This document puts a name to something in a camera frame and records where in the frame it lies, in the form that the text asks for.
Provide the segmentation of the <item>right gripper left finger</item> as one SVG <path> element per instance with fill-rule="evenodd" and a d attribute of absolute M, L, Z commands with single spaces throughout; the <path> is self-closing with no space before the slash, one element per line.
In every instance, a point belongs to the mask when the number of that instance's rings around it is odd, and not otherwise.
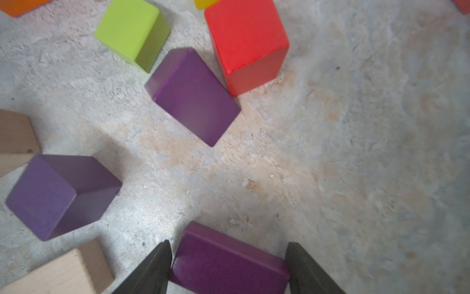
<path fill-rule="evenodd" d="M 165 294 L 172 263 L 170 242 L 159 243 L 114 294 Z"/>

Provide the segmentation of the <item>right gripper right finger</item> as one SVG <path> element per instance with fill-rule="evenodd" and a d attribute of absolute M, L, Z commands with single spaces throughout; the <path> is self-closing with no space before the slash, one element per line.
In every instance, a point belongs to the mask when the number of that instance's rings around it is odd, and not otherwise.
<path fill-rule="evenodd" d="M 289 242 L 285 262 L 292 294 L 346 294 L 299 243 Z"/>

